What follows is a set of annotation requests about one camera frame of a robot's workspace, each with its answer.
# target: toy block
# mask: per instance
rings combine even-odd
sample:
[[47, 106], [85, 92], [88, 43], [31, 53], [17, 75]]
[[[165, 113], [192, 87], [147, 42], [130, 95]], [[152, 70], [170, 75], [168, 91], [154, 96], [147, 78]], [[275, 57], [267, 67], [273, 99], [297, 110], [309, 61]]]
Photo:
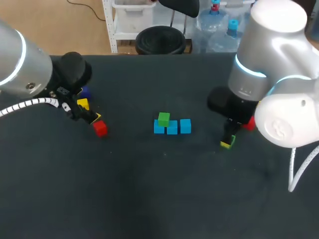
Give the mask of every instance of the toy block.
[[102, 120], [93, 123], [93, 128], [98, 137], [106, 136], [108, 133], [108, 128]]
[[242, 127], [247, 129], [248, 131], [253, 131], [255, 129], [255, 118], [252, 116], [248, 122], [248, 124], [243, 124]]
[[80, 99], [77, 101], [78, 105], [82, 106], [83, 108], [90, 110], [88, 99]]
[[231, 142], [221, 141], [221, 142], [220, 142], [220, 146], [222, 146], [222, 147], [224, 147], [224, 148], [227, 148], [227, 149], [231, 149], [231, 147], [232, 147], [233, 144], [235, 143], [235, 139], [236, 139], [236, 136], [235, 136], [235, 135], [232, 135], [232, 136], [231, 136]]
[[166, 129], [167, 134], [177, 134], [177, 120], [170, 120]]
[[82, 91], [78, 94], [79, 98], [84, 99], [90, 99], [91, 93], [89, 92], [89, 88], [87, 86], [82, 87]]
[[154, 133], [165, 133], [165, 127], [159, 126], [159, 121], [157, 119], [154, 120]]
[[168, 127], [169, 126], [169, 117], [170, 113], [159, 113], [159, 126], [161, 127]]
[[190, 119], [181, 119], [180, 124], [180, 133], [191, 133], [191, 121]]

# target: black tablecloth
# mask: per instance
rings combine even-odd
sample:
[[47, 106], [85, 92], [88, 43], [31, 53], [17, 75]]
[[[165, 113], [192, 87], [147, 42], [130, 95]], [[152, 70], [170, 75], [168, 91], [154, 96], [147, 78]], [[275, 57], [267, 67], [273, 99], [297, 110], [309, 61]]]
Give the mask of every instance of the black tablecloth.
[[[318, 161], [289, 193], [288, 149], [257, 131], [219, 146], [225, 118], [206, 98], [233, 55], [86, 59], [109, 135], [46, 105], [0, 118], [1, 239], [319, 237]], [[0, 95], [1, 108], [19, 101]], [[154, 135], [158, 112], [190, 118], [192, 133]]]

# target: black stool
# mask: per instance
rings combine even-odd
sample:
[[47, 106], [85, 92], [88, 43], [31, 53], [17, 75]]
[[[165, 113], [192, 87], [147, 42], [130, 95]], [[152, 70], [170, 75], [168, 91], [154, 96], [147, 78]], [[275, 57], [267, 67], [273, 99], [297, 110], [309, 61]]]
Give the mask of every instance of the black stool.
[[[135, 43], [135, 49], [139, 55], [182, 54], [184, 52], [187, 15], [197, 17], [199, 12], [199, 1], [188, 1], [189, 4], [185, 0], [159, 0], [162, 5], [173, 9], [170, 27], [153, 26], [141, 31]], [[185, 14], [183, 33], [172, 27], [175, 10]]]

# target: white cable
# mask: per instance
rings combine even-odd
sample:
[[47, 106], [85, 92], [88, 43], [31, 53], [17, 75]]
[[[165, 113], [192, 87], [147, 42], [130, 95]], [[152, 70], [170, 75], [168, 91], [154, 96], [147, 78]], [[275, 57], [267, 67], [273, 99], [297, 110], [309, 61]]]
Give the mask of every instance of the white cable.
[[305, 169], [308, 167], [308, 165], [311, 163], [311, 161], [317, 156], [317, 154], [319, 153], [319, 146], [317, 146], [309, 155], [308, 157], [305, 159], [305, 161], [302, 163], [302, 165], [300, 166], [299, 170], [297, 171], [296, 175], [294, 176], [294, 160], [295, 160], [295, 153], [296, 153], [296, 148], [292, 149], [291, 152], [291, 158], [290, 158], [290, 169], [289, 169], [289, 187], [288, 190], [289, 192], [292, 192], [300, 177], [302, 176], [302, 174], [304, 173]]
[[11, 112], [20, 110], [24, 107], [32, 106], [32, 105], [36, 105], [36, 104], [41, 104], [41, 103], [47, 103], [47, 104], [53, 105], [54, 107], [59, 107], [59, 101], [57, 99], [53, 99], [53, 98], [32, 99], [29, 101], [21, 102], [19, 104], [14, 105], [14, 106], [10, 106], [6, 109], [3, 109], [2, 111], [0, 111], [0, 117], [7, 115]]
[[290, 164], [289, 164], [289, 187], [293, 183], [294, 179], [294, 162], [295, 162], [296, 148], [291, 150]]

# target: chair backrest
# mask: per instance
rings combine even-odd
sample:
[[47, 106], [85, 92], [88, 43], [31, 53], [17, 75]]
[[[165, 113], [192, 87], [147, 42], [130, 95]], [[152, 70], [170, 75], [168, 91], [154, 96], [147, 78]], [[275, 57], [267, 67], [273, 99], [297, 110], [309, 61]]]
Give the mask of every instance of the chair backrest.
[[160, 4], [190, 17], [197, 17], [199, 0], [159, 0]]

